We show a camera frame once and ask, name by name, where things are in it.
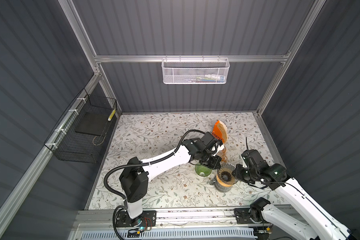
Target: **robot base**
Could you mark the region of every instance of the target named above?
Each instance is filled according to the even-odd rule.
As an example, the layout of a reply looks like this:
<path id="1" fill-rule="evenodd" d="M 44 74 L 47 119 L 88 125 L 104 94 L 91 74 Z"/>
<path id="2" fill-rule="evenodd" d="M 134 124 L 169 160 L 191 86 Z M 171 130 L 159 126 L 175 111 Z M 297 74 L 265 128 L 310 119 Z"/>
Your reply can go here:
<path id="1" fill-rule="evenodd" d="M 116 227 L 145 227 L 144 218 L 147 220 L 148 227 L 154 227 L 156 225 L 156 211 L 143 211 L 143 213 L 135 219 L 131 219 L 127 212 L 119 211 L 116 215 Z"/>

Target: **light blue slotted cable duct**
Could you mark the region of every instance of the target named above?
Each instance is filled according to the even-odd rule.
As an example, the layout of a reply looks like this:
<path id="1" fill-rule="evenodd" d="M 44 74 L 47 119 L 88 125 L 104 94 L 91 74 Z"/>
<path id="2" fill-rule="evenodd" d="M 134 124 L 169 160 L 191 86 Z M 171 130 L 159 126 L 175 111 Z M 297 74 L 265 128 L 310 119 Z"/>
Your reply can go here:
<path id="1" fill-rule="evenodd" d="M 139 237 L 127 237 L 127 230 L 119 230 L 124 239 L 193 239 L 193 238 L 229 238 L 256 239 L 252 228 L 215 227 L 215 228 L 176 228 L 152 229 L 140 233 Z M 83 231 L 82 240 L 118 240 L 113 230 Z"/>

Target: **green glass bowl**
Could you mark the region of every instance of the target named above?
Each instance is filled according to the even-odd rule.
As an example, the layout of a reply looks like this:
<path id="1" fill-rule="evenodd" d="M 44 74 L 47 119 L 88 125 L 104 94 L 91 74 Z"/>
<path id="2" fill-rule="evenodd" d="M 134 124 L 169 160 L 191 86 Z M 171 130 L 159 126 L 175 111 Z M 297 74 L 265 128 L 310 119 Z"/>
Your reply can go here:
<path id="1" fill-rule="evenodd" d="M 197 175 L 199 175 L 201 177 L 206 177 L 211 174 L 212 169 L 210 169 L 204 165 L 197 165 L 197 166 L 195 166 L 195 171 L 196 171 Z"/>

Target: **table surface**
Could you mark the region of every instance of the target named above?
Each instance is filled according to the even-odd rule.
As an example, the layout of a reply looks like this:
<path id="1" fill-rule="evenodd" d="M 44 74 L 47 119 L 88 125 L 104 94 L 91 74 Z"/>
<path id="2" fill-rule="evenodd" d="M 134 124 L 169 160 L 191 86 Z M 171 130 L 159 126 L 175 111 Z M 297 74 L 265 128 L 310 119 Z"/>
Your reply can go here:
<path id="1" fill-rule="evenodd" d="M 147 159 L 175 148 L 182 134 L 189 129 L 211 132 L 217 120 L 228 127 L 229 139 L 225 146 L 229 163 L 236 165 L 242 162 L 240 154 L 246 149 L 247 137 L 248 147 L 257 149 L 268 164 L 273 164 L 273 158 L 252 113 L 121 115 L 89 209 L 113 209 L 122 204 L 122 199 L 108 192 L 103 185 L 104 176 L 110 169 L 126 164 L 132 157 Z M 187 138 L 199 135 L 191 133 Z M 115 172 L 108 180 L 109 185 L 119 191 L 120 173 L 121 170 Z M 264 197 L 273 204 L 288 204 L 269 188 L 261 190 L 243 182 L 237 182 L 229 192 L 221 193 L 209 184 L 215 175 L 216 170 L 207 177 L 201 177 L 191 164 L 174 167 L 148 184 L 143 208 L 243 206 L 250 205 L 259 197 Z"/>

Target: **orange coffee filter box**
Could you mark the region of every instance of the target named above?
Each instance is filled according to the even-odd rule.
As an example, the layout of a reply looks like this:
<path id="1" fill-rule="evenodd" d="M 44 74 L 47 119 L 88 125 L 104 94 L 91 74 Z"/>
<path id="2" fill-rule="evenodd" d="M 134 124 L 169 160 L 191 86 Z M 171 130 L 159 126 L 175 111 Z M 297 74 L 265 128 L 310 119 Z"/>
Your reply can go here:
<path id="1" fill-rule="evenodd" d="M 213 127 L 212 135 L 219 140 L 222 140 L 223 143 L 227 142 L 228 140 L 228 128 L 225 126 L 223 122 L 220 120 L 215 123 Z"/>

